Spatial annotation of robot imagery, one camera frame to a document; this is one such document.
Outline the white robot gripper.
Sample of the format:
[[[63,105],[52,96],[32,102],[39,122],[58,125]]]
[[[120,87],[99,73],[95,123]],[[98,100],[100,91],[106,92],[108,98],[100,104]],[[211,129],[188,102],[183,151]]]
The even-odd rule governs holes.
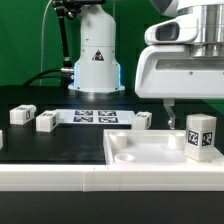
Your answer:
[[[135,92],[161,98],[175,129],[174,99],[223,99],[224,58],[192,58],[186,45],[153,45],[138,61]]]

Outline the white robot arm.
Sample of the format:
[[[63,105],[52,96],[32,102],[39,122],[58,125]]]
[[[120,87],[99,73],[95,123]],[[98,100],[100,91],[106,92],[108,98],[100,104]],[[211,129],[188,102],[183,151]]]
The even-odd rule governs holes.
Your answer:
[[[168,21],[149,27],[135,92],[161,98],[175,127],[176,99],[224,98],[224,0],[150,0]],[[81,13],[81,52],[69,88],[88,98],[122,91],[113,18],[94,1]]]

